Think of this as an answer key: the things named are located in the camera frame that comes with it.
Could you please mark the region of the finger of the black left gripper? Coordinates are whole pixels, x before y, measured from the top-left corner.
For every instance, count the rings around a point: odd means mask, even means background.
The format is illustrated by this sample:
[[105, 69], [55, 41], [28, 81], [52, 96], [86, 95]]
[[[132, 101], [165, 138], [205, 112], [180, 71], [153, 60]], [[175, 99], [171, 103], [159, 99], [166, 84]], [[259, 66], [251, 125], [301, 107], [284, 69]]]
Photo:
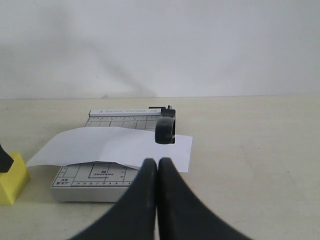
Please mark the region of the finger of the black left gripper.
[[0, 173], [7, 173], [13, 163], [13, 158], [0, 145]]

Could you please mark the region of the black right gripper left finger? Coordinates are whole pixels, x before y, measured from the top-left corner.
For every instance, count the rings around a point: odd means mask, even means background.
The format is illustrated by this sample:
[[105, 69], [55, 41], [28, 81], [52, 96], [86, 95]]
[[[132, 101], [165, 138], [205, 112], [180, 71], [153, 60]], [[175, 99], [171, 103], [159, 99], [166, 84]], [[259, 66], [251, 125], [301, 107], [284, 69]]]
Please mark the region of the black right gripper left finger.
[[153, 240], [155, 238], [157, 165], [147, 158], [126, 192], [96, 222], [73, 240]]

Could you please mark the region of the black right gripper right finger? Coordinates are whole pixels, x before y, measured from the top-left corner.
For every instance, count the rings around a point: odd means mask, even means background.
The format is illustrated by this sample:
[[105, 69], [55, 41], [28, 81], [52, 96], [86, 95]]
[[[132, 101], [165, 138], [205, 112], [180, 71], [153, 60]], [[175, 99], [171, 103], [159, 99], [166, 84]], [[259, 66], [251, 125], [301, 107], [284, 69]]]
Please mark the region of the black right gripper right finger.
[[167, 157], [158, 163], [157, 217], [161, 240], [250, 239], [206, 207]]

